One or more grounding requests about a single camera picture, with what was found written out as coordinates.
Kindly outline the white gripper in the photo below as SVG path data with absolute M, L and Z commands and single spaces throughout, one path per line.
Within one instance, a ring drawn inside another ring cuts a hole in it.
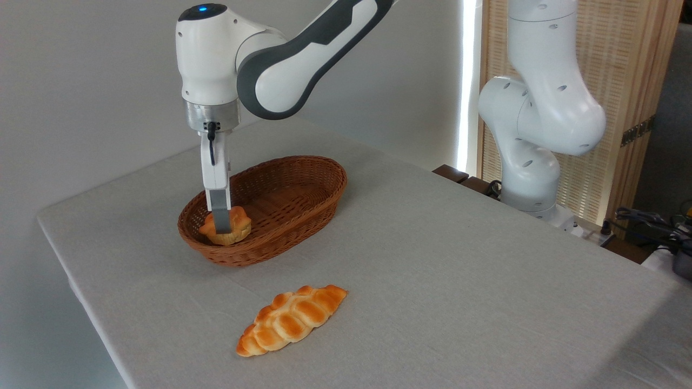
M 205 187 L 206 204 L 214 217 L 216 234 L 231 232 L 230 176 L 227 133 L 215 133 L 210 141 L 207 133 L 201 133 L 201 170 Z

